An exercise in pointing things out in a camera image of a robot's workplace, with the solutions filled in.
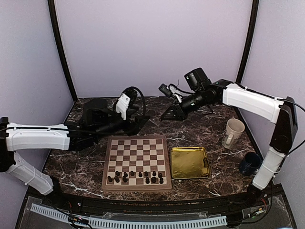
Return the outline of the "wooden chess board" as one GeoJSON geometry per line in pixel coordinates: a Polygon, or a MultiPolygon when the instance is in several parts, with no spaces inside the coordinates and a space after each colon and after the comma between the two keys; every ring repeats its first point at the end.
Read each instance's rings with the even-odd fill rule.
{"type": "Polygon", "coordinates": [[[164,135],[148,136],[112,136],[108,140],[105,155],[102,190],[120,192],[163,192],[172,189],[171,172],[167,139],[164,135]],[[120,182],[116,183],[115,171],[120,172],[120,182]],[[131,177],[130,172],[134,171],[135,176],[131,177]],[[150,184],[145,183],[144,172],[149,173],[150,184]],[[157,182],[151,183],[153,171],[157,173],[157,182]],[[123,183],[123,173],[127,172],[128,181],[123,183]],[[159,173],[164,174],[164,183],[159,184],[159,173]]]}

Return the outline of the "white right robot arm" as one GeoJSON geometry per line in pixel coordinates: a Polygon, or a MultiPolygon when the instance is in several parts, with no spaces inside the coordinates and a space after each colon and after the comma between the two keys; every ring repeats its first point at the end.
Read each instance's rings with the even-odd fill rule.
{"type": "Polygon", "coordinates": [[[192,90],[186,97],[181,96],[183,91],[174,84],[159,86],[159,91],[165,96],[176,99],[162,114],[161,120],[183,121],[189,113],[203,106],[224,104],[251,112],[275,125],[267,154],[252,180],[254,188],[243,197],[246,206],[255,206],[262,198],[260,190],[267,187],[293,152],[292,145],[298,130],[294,99],[266,95],[225,79],[213,83],[202,68],[192,70],[184,78],[192,90]]]}

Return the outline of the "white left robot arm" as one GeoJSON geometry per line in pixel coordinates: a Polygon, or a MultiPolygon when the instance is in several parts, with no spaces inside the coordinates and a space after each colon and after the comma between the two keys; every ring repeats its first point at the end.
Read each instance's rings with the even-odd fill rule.
{"type": "Polygon", "coordinates": [[[93,99],[83,105],[79,123],[69,125],[18,125],[7,117],[0,119],[0,170],[31,186],[57,208],[67,204],[58,179],[40,172],[25,161],[18,150],[58,149],[81,151],[110,135],[135,135],[149,120],[146,110],[132,102],[118,101],[115,109],[108,108],[105,99],[93,99]]]}

